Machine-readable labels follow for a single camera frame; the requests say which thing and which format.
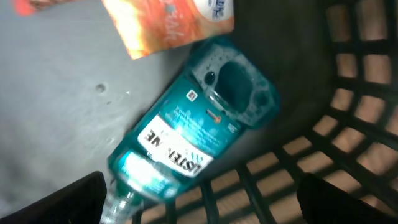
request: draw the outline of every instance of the listerine bottle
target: listerine bottle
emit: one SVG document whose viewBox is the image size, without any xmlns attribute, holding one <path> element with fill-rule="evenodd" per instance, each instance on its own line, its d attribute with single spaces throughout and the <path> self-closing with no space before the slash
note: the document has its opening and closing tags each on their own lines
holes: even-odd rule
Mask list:
<svg viewBox="0 0 398 224">
<path fill-rule="evenodd" d="M 208 40 L 110 155 L 115 181 L 101 222 L 123 223 L 146 198 L 173 200 L 245 129 L 278 111 L 275 88 L 228 38 Z"/>
</svg>

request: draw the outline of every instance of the teal mouthwash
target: teal mouthwash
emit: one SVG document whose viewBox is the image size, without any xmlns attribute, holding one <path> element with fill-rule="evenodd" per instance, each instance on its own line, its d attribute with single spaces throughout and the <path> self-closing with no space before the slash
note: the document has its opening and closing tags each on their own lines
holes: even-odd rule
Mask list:
<svg viewBox="0 0 398 224">
<path fill-rule="evenodd" d="M 262 73 L 226 37 L 208 40 L 110 155 L 102 223 L 123 223 L 145 198 L 174 199 L 247 128 L 279 111 Z"/>
</svg>

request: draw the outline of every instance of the black plastic bar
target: black plastic bar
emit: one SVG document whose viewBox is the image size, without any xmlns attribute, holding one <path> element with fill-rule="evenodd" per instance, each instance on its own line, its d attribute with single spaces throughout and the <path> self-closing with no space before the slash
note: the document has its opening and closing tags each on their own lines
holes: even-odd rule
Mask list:
<svg viewBox="0 0 398 224">
<path fill-rule="evenodd" d="M 270 203 L 263 200 L 262 195 L 257 188 L 256 181 L 251 176 L 248 168 L 245 165 L 240 165 L 236 169 L 236 172 L 238 172 L 239 178 L 244 185 L 244 189 L 248 194 L 250 203 L 253 206 L 260 223 L 276 223 L 268 208 Z"/>
<path fill-rule="evenodd" d="M 142 211 L 138 211 L 132 216 L 131 224 L 141 224 Z"/>
<path fill-rule="evenodd" d="M 333 164 L 333 165 L 330 165 L 322 170 L 316 171 L 314 173 L 314 175 L 317 176 L 318 178 L 322 179 L 322 178 L 329 176 L 330 174 L 332 174 L 334 172 L 337 172 L 339 169 L 340 168 L 336 164 Z"/>
<path fill-rule="evenodd" d="M 357 159 L 360 155 L 366 152 L 372 144 L 373 141 L 370 138 L 365 138 L 357 147 L 355 147 L 348 154 L 348 157 L 353 160 Z"/>
<path fill-rule="evenodd" d="M 331 6 L 338 5 L 338 4 L 354 3 L 354 2 L 358 2 L 358 1 L 360 1 L 360 0 L 326 0 L 326 1 L 323 1 L 322 4 L 326 8 L 328 8 Z"/>
<path fill-rule="evenodd" d="M 395 43 L 397 40 L 396 0 L 384 0 L 384 10 L 386 11 L 387 38 Z"/>
<path fill-rule="evenodd" d="M 305 149 L 297 154 L 294 154 L 292 156 L 293 162 L 298 162 L 303 158 L 306 158 L 307 156 L 311 156 L 312 154 L 316 153 L 317 150 L 314 147 L 309 147 L 308 149 Z"/>
<path fill-rule="evenodd" d="M 356 161 L 349 159 L 348 155 L 332 145 L 323 136 L 316 132 L 308 133 L 307 139 L 315 147 L 321 149 L 330 159 L 338 164 L 349 175 L 354 177 L 364 188 L 368 189 L 374 196 L 382 200 L 386 205 L 398 211 L 398 193 L 388 186 L 381 184 L 380 178 L 372 174 Z"/>
<path fill-rule="evenodd" d="M 175 210 L 175 202 L 169 202 L 166 204 L 166 222 L 169 224 L 177 223 L 177 213 Z"/>
<path fill-rule="evenodd" d="M 357 52 L 361 55 L 387 55 L 391 51 L 391 42 L 389 40 L 369 40 L 361 43 L 361 46 L 355 46 L 351 41 L 334 42 L 333 51 L 336 54 L 353 54 Z"/>
<path fill-rule="evenodd" d="M 292 157 L 288 155 L 284 149 L 277 148 L 274 149 L 273 152 L 282 166 L 285 167 L 287 172 L 292 176 L 295 184 L 298 185 L 304 176 L 303 170 L 298 167 Z"/>
<path fill-rule="evenodd" d="M 285 224 L 307 224 L 307 222 L 305 221 L 304 217 L 301 216 L 301 217 L 294 218 L 293 220 L 288 221 Z"/>
<path fill-rule="evenodd" d="M 201 193 L 203 197 L 203 204 L 205 205 L 206 215 L 207 215 L 207 223 L 216 224 L 219 223 L 219 215 L 216 199 L 213 194 L 213 189 L 211 188 L 211 184 L 209 180 L 205 180 L 200 185 Z"/>
<path fill-rule="evenodd" d="M 391 134 L 385 129 L 381 129 L 374 124 L 367 123 L 356 117 L 347 118 L 344 111 L 339 111 L 334 108 L 330 108 L 327 114 L 337 120 L 345 119 L 349 127 L 358 130 L 376 142 L 398 151 L 398 136 L 395 134 Z"/>
<path fill-rule="evenodd" d="M 366 82 L 355 78 L 339 77 L 337 86 L 347 90 L 360 91 L 363 95 L 374 96 L 388 103 L 398 102 L 398 90 L 386 84 Z"/>
</svg>

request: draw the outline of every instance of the bottle label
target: bottle label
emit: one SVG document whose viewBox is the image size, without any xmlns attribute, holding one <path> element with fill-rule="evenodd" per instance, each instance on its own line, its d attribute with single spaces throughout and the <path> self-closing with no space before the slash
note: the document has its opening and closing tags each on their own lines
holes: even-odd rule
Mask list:
<svg viewBox="0 0 398 224">
<path fill-rule="evenodd" d="M 185 140 L 159 115 L 141 131 L 138 142 L 151 158 L 187 176 L 198 175 L 213 158 Z"/>
</svg>

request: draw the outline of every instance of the plastic bottle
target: plastic bottle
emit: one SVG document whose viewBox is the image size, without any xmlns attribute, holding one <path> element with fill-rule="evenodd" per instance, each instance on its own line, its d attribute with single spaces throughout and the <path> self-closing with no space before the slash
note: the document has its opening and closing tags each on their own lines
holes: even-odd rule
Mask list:
<svg viewBox="0 0 398 224">
<path fill-rule="evenodd" d="M 275 88 L 226 37 L 207 41 L 110 155 L 116 181 L 101 222 L 123 223 L 145 198 L 173 200 L 245 129 L 278 111 Z"/>
</svg>

